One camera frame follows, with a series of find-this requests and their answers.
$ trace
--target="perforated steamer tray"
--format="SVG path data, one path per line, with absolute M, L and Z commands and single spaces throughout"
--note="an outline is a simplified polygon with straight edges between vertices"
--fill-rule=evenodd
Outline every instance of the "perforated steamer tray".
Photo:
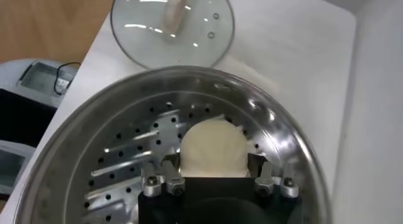
M 57 130 L 24 188 L 16 223 L 137 223 L 140 169 L 180 151 L 194 124 L 223 118 L 249 151 L 279 168 L 291 163 L 304 223 L 331 223 L 312 148 L 289 114 L 256 86 L 200 67 L 128 77 L 99 92 Z

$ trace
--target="white table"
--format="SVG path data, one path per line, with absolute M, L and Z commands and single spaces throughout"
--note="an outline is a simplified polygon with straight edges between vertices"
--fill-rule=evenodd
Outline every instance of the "white table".
M 235 37 L 215 68 L 262 87 L 292 114 L 315 148 L 331 194 L 355 36 L 354 16 L 321 0 L 229 1 L 236 20 Z M 108 16 L 0 223 L 13 222 L 32 165 L 63 121 L 102 88 L 141 71 L 116 44 Z

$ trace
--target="screw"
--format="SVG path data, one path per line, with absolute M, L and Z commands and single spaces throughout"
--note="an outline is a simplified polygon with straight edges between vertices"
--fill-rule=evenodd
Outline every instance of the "screw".
M 148 182 L 150 185 L 155 185 L 155 184 L 157 184 L 158 179 L 157 179 L 156 176 L 150 176 L 149 178 L 147 178 L 147 182 Z
M 181 187 L 176 187 L 173 189 L 174 196 L 181 196 L 183 194 L 183 189 Z
M 215 37 L 215 33 L 214 32 L 208 32 L 207 37 L 209 39 L 213 39 Z
M 292 178 L 291 178 L 291 177 L 286 177 L 286 178 L 284 178 L 284 184 L 285 184 L 286 186 L 293 186 L 293 185 L 294 185 L 294 182 L 292 181 Z

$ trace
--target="wooden floor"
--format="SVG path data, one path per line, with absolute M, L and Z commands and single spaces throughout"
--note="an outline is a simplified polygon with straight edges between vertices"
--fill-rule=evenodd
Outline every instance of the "wooden floor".
M 113 0 L 0 0 L 0 62 L 81 62 Z

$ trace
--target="white dough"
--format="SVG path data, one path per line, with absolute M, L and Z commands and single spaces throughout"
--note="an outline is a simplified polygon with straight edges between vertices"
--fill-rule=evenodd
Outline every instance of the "white dough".
M 241 131 L 225 120 L 198 123 L 183 137 L 181 173 L 185 177 L 245 177 L 246 146 Z

